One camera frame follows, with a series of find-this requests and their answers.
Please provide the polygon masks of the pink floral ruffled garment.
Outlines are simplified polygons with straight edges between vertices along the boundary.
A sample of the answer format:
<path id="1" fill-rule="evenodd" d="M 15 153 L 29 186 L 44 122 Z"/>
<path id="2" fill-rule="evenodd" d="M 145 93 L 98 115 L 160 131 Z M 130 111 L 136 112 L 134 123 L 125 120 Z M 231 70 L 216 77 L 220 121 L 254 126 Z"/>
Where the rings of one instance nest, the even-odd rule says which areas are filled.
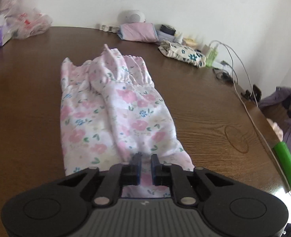
<path id="1" fill-rule="evenodd" d="M 99 57 L 61 65 L 60 129 L 65 174 L 90 166 L 102 171 L 142 155 L 141 182 L 123 189 L 126 198 L 167 198 L 152 183 L 150 157 L 192 170 L 177 139 L 171 114 L 141 57 L 105 46 Z"/>

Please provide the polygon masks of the green object at edge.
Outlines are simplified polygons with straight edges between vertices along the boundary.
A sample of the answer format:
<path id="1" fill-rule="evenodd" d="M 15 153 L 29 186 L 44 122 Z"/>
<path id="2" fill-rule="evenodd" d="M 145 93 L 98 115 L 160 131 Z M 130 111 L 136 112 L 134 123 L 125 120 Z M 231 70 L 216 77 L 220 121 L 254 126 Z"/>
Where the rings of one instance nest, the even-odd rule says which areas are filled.
<path id="1" fill-rule="evenodd" d="M 285 192 L 291 197 L 291 153 L 285 142 L 279 142 L 273 147 L 273 154 L 285 186 Z"/>

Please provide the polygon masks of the phone on black stand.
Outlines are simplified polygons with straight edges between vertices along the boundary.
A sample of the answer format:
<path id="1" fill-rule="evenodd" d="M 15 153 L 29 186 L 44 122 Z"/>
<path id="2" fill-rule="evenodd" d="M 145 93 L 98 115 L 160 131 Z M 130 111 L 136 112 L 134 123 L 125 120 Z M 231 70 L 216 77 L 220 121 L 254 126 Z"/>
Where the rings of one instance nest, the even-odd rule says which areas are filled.
<path id="1" fill-rule="evenodd" d="M 241 93 L 241 96 L 247 100 L 259 103 L 262 97 L 262 91 L 257 85 L 253 85 L 251 92 L 246 90 L 244 93 Z"/>

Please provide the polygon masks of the white power strip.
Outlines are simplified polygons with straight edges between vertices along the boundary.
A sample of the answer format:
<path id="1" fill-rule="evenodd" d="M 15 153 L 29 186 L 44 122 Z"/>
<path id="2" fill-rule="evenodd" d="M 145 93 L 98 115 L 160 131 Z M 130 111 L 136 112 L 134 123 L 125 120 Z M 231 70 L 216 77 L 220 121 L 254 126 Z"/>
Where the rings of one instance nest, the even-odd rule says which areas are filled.
<path id="1" fill-rule="evenodd" d="M 226 61 L 222 60 L 222 61 L 214 61 L 213 62 L 213 67 L 218 69 L 218 70 L 222 70 L 225 71 L 227 73 L 232 73 L 232 69 L 231 69 L 231 65 L 229 63 L 227 63 Z"/>

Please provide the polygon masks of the green spray bottle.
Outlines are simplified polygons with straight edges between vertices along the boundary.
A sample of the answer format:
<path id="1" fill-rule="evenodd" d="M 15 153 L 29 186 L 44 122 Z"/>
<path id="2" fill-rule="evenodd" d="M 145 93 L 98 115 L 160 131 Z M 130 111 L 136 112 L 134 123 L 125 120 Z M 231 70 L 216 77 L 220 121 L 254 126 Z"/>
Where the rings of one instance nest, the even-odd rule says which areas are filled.
<path id="1" fill-rule="evenodd" d="M 214 47 L 210 47 L 209 52 L 206 56 L 206 67 L 213 66 L 213 62 L 218 55 L 218 46 L 219 46 L 219 43 L 216 43 Z"/>

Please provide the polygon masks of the teal flower folded cloth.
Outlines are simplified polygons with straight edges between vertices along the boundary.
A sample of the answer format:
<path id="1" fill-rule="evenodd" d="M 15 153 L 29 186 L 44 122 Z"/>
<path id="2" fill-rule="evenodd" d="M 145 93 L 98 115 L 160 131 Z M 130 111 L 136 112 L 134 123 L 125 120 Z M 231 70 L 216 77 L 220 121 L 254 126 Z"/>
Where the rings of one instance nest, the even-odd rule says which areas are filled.
<path id="1" fill-rule="evenodd" d="M 158 50 L 167 58 L 176 59 L 198 68 L 206 66 L 205 55 L 186 45 L 164 40 Z"/>

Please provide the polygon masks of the stack of snack packets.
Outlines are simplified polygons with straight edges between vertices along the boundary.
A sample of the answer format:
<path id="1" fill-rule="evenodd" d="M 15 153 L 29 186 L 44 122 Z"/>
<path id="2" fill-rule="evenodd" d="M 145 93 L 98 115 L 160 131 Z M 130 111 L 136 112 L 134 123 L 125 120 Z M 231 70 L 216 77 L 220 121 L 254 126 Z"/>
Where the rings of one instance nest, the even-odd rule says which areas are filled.
<path id="1" fill-rule="evenodd" d="M 184 38 L 183 39 L 183 45 L 186 45 L 191 48 L 197 48 L 202 44 L 202 39 L 192 39 L 192 38 Z"/>

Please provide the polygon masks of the small white bottle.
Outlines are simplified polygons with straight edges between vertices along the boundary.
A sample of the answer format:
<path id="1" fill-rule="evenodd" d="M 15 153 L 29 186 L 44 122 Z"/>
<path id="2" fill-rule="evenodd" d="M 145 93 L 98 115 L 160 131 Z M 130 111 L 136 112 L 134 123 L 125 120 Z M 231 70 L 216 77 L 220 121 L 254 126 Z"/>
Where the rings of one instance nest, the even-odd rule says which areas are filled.
<path id="1" fill-rule="evenodd" d="M 183 33 L 180 33 L 175 37 L 174 41 L 178 44 L 182 44 L 182 40 L 183 40 Z"/>

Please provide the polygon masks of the white socket adapter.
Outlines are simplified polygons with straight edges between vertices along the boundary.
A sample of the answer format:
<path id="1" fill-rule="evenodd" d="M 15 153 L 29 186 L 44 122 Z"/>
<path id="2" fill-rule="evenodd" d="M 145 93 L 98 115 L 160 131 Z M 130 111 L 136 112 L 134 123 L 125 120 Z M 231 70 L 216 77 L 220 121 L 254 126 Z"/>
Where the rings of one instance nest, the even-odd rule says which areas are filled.
<path id="1" fill-rule="evenodd" d="M 107 24 L 97 24 L 96 28 L 100 31 L 110 32 L 110 33 L 117 33 L 120 29 L 119 26 L 112 26 Z"/>

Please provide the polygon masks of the small black box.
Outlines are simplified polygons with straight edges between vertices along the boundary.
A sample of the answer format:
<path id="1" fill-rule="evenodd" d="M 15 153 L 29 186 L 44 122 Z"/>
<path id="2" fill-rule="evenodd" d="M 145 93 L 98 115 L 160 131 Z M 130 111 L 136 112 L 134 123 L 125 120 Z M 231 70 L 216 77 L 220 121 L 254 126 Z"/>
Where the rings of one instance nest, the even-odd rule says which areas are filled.
<path id="1" fill-rule="evenodd" d="M 169 26 L 169 25 L 164 25 L 164 24 L 161 24 L 160 31 L 172 36 L 174 36 L 176 33 L 176 29 L 174 27 Z"/>

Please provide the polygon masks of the clear printed plastic bag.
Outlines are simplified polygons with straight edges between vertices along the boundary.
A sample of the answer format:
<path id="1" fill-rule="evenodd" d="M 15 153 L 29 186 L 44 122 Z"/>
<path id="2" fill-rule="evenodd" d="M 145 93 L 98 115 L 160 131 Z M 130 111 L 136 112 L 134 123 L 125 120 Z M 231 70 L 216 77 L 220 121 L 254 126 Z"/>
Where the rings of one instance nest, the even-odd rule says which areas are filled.
<path id="1" fill-rule="evenodd" d="M 47 14 L 27 7 L 13 7 L 5 15 L 5 19 L 12 33 L 12 38 L 19 40 L 43 34 L 53 22 Z"/>

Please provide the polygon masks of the folded pink towel cloth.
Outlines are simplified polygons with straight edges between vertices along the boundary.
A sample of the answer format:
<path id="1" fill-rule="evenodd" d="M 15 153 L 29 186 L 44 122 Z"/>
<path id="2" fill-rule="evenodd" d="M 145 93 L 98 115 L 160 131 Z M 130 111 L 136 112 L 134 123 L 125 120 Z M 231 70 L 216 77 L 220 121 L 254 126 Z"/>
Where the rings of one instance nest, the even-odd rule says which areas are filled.
<path id="1" fill-rule="evenodd" d="M 125 41 L 155 43 L 158 41 L 152 23 L 126 23 L 120 25 L 117 35 Z"/>

